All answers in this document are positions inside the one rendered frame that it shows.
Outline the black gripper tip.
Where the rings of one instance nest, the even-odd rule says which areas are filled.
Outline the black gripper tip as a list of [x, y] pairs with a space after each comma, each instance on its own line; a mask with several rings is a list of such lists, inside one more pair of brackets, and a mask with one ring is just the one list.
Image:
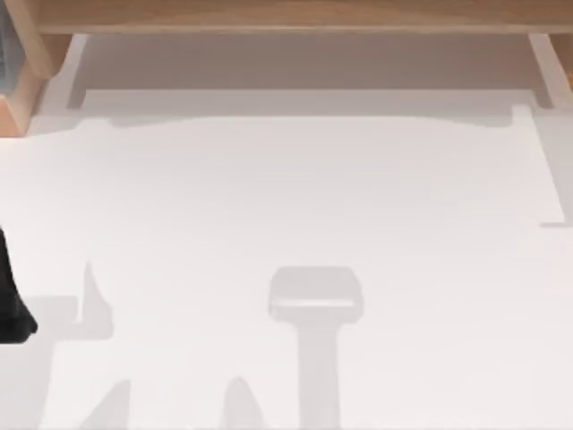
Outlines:
[[4, 231], [0, 228], [0, 344], [22, 344], [38, 323], [16, 287]]

